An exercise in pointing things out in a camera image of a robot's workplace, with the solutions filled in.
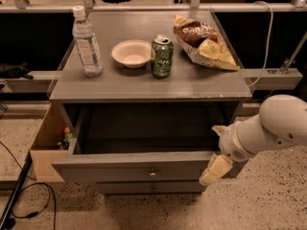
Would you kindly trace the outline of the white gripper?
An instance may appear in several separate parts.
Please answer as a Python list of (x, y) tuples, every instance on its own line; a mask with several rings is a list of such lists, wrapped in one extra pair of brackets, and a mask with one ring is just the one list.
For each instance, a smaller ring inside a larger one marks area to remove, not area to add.
[(223, 154), (213, 154), (207, 168), (202, 172), (199, 182), (208, 186), (223, 176), (233, 167), (233, 161), (244, 162), (254, 157), (259, 126), (253, 122), (235, 122), (232, 125), (213, 126), (212, 130), (220, 136), (219, 148)]

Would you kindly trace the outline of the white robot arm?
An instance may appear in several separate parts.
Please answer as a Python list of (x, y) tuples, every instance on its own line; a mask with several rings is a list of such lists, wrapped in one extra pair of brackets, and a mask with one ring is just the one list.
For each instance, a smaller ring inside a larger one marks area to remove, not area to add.
[(220, 154), (214, 153), (199, 182), (208, 186), (241, 163), (265, 150), (307, 145), (307, 103), (290, 95), (274, 95), (262, 102), (259, 113), (229, 126), (213, 126)]

